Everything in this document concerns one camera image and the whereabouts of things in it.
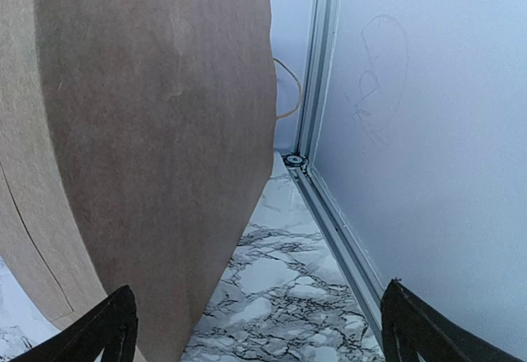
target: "brown cardboard panel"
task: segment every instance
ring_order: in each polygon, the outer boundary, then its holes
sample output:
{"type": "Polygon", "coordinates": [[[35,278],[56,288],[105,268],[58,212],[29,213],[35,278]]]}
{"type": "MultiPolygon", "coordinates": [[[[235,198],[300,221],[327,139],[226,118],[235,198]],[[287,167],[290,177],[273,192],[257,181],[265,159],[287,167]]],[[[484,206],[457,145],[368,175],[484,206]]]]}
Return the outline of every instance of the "brown cardboard panel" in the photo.
{"type": "Polygon", "coordinates": [[[46,266],[18,214],[1,161],[0,207],[0,256],[48,319],[54,320],[70,314],[73,310],[60,289],[60,284],[46,266]]]}
{"type": "MultiPolygon", "coordinates": [[[[0,0],[0,157],[27,232],[68,300],[57,309],[60,299],[34,299],[53,320],[70,307],[87,311],[106,293],[83,245],[54,158],[40,89],[34,1],[0,0]]],[[[12,231],[0,229],[2,240],[12,231]]],[[[23,256],[27,245],[13,240],[8,248],[23,256]]],[[[10,267],[30,296],[41,292],[39,283],[31,280],[41,269],[32,263],[10,267]]]]}
{"type": "Polygon", "coordinates": [[[130,284],[142,353],[177,360],[271,172],[269,0],[0,11],[0,152],[74,310],[55,323],[130,284]]]}

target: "scribble drawing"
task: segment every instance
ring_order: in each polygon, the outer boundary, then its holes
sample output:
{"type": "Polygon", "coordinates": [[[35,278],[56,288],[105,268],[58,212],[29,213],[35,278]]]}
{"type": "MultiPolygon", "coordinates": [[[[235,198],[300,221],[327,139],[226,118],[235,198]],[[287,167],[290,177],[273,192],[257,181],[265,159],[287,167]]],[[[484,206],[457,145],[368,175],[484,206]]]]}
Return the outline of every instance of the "scribble drawing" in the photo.
{"type": "Polygon", "coordinates": [[[408,75],[408,37],[389,14],[373,18],[361,31],[369,68],[360,76],[353,119],[379,147],[389,145],[389,124],[397,114],[408,75]]]}

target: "white panel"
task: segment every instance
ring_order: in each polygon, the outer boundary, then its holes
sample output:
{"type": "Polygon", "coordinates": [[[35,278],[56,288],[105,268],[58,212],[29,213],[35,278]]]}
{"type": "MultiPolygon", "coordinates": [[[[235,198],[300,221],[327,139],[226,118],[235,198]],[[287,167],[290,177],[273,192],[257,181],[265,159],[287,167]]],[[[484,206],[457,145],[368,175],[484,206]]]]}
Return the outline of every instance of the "white panel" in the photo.
{"type": "Polygon", "coordinates": [[[315,167],[382,281],[527,360],[527,0],[342,0],[315,167]]]}
{"type": "MultiPolygon", "coordinates": [[[[315,0],[271,0],[273,28],[271,40],[275,58],[282,60],[302,81],[305,78],[313,5],[315,0]]],[[[295,81],[281,67],[277,67],[277,112],[293,109],[298,100],[295,81]]],[[[293,150],[298,127],[298,112],[277,123],[275,149],[283,153],[293,150]]]]}

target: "floor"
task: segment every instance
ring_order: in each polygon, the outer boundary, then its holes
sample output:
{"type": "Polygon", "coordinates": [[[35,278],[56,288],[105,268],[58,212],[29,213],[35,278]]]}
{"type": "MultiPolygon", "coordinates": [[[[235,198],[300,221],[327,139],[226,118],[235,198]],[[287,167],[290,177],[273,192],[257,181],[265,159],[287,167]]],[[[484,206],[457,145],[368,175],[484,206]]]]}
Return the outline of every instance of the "floor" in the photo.
{"type": "Polygon", "coordinates": [[[23,354],[57,333],[0,258],[0,362],[23,354]]]}
{"type": "MultiPolygon", "coordinates": [[[[0,362],[57,333],[0,258],[0,362]]],[[[282,160],[182,362],[381,362],[380,348],[282,160]]]]}

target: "aluminum frame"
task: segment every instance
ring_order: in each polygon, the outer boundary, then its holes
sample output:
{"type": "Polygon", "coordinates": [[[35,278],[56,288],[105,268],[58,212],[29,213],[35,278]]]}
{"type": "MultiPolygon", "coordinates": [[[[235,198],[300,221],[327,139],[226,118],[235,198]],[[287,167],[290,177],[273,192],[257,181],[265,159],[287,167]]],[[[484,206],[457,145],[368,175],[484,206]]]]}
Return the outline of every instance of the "aluminum frame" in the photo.
{"type": "Polygon", "coordinates": [[[315,0],[304,105],[294,152],[306,158],[308,164],[290,169],[290,173],[382,348],[380,301],[384,287],[313,166],[329,86],[339,6],[340,0],[315,0]]]}

